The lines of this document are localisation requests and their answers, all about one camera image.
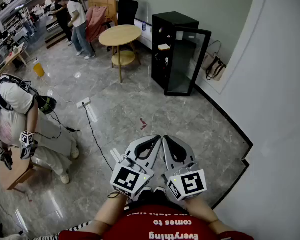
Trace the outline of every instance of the glass cabinet door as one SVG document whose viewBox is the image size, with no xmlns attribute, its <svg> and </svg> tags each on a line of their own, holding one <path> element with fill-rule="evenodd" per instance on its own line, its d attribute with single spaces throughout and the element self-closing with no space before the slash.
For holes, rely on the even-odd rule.
<svg viewBox="0 0 300 240">
<path fill-rule="evenodd" d="M 171 69 L 167 76 L 165 95 L 188 96 L 191 94 L 203 63 L 211 32 L 189 27 L 175 27 L 175 42 L 169 58 Z"/>
</svg>

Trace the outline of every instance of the handbag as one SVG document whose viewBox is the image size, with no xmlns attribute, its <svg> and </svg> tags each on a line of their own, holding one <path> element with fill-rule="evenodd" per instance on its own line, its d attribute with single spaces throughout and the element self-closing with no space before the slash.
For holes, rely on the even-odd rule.
<svg viewBox="0 0 300 240">
<path fill-rule="evenodd" d="M 227 68 L 227 66 L 218 57 L 222 46 L 221 42 L 219 40 L 214 41 L 208 46 L 208 48 L 216 43 L 220 44 L 218 51 L 214 52 L 213 54 L 210 54 L 208 51 L 206 51 L 202 63 L 202 69 L 205 71 L 206 79 L 208 81 L 210 81 L 211 79 L 215 81 L 220 81 L 223 73 Z"/>
</svg>

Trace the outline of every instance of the white t-shirt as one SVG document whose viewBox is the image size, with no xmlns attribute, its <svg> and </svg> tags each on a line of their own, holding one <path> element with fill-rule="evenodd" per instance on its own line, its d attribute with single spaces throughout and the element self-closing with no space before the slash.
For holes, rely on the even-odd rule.
<svg viewBox="0 0 300 240">
<path fill-rule="evenodd" d="M 24 13 L 21 13 L 21 17 L 22 17 L 21 22 L 22 23 L 26 23 L 26 21 L 28 20 L 27 17 L 26 17 L 26 15 Z"/>
<path fill-rule="evenodd" d="M 78 13 L 80 14 L 79 17 L 73 22 L 74 27 L 79 27 L 87 21 L 85 10 L 81 3 L 69 1 L 67 8 L 72 18 L 74 17 L 75 11 L 78 11 Z"/>
<path fill-rule="evenodd" d="M 50 6 L 52 5 L 52 1 L 51 0 L 45 0 L 45 6 Z"/>
<path fill-rule="evenodd" d="M 13 108 L 0 110 L 0 140 L 8 145 L 19 143 L 20 134 L 27 129 L 27 116 L 34 97 L 15 83 L 0 85 L 2 98 Z"/>
</svg>

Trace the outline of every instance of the gray marble floor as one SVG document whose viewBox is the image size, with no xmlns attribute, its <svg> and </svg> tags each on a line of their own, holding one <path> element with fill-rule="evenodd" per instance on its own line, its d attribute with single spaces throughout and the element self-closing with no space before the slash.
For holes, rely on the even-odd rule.
<svg viewBox="0 0 300 240">
<path fill-rule="evenodd" d="M 241 158 L 248 144 L 238 132 L 196 91 L 190 97 L 164 96 L 151 78 L 151 54 L 141 45 L 136 44 L 141 65 L 135 61 L 123 67 L 122 83 L 118 68 L 111 68 L 111 52 L 98 41 L 93 45 L 96 58 L 84 60 L 65 41 L 49 50 L 43 43 L 36 44 L 29 51 L 45 70 L 43 80 L 30 69 L 15 73 L 31 80 L 42 95 L 52 91 L 58 101 L 55 111 L 60 121 L 80 130 L 74 135 L 80 157 L 69 169 L 68 185 L 62 184 L 53 172 L 38 170 L 19 187 L 28 197 L 4 191 L 0 186 L 0 204 L 9 215 L 2 210 L 0 214 L 8 234 L 20 231 L 16 224 L 38 237 L 89 221 L 112 191 L 112 172 L 92 137 L 86 112 L 74 105 L 87 97 L 97 116 L 97 122 L 92 123 L 94 134 L 112 167 L 115 161 L 111 150 L 123 154 L 130 142 L 146 135 L 176 136 L 192 147 L 205 171 L 208 190 L 202 196 L 210 205 L 220 199 L 245 167 Z M 151 186 L 163 186 L 162 150 L 154 170 Z"/>
</svg>

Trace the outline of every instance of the white shoe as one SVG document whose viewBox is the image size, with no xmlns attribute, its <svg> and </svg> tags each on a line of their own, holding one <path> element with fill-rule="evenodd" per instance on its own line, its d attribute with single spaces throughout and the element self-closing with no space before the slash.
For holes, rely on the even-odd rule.
<svg viewBox="0 0 300 240">
<path fill-rule="evenodd" d="M 153 190 L 150 186 L 145 186 L 141 191 L 140 191 L 140 195 L 143 191 L 151 191 L 151 193 L 153 193 Z"/>
<path fill-rule="evenodd" d="M 65 174 L 60 175 L 60 180 L 62 181 L 63 184 L 69 184 L 70 182 L 69 174 L 66 172 Z"/>
<path fill-rule="evenodd" d="M 82 49 L 81 51 L 78 51 L 78 52 L 76 53 L 76 55 L 77 55 L 77 56 L 80 56 L 83 52 L 84 52 L 84 50 Z"/>
<path fill-rule="evenodd" d="M 71 157 L 73 159 L 77 159 L 80 155 L 79 149 L 75 147 L 74 149 L 71 150 Z"/>
<path fill-rule="evenodd" d="M 90 57 L 89 55 L 87 55 L 87 56 L 84 57 L 84 59 L 85 60 L 90 60 L 91 58 L 94 58 L 94 57 L 96 57 L 96 55 L 93 55 L 92 57 Z"/>
<path fill-rule="evenodd" d="M 165 188 L 162 187 L 162 186 L 158 186 L 158 187 L 154 190 L 154 192 L 156 192 L 156 191 L 162 191 L 162 192 L 164 193 L 165 196 L 167 195 Z"/>
</svg>

